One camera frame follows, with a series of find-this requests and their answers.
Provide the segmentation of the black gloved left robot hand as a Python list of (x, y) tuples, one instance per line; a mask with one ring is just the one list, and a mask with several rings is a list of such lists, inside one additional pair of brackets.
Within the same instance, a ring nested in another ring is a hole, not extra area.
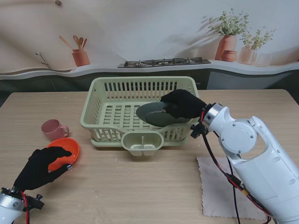
[(13, 190), (18, 193), (26, 190), (35, 190), (55, 181), (71, 168), (71, 164), (64, 164), (54, 171), (48, 171), (48, 166), (56, 159), (70, 157), (72, 153), (62, 147), (46, 147), (35, 150), (29, 157), (23, 170), (13, 184)]

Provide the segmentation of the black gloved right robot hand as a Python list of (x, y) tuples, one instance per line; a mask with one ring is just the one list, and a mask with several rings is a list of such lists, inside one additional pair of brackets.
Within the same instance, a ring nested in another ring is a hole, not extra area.
[(175, 118), (193, 119), (201, 116), (206, 103), (187, 90), (174, 90), (160, 99), (167, 103), (165, 111)]

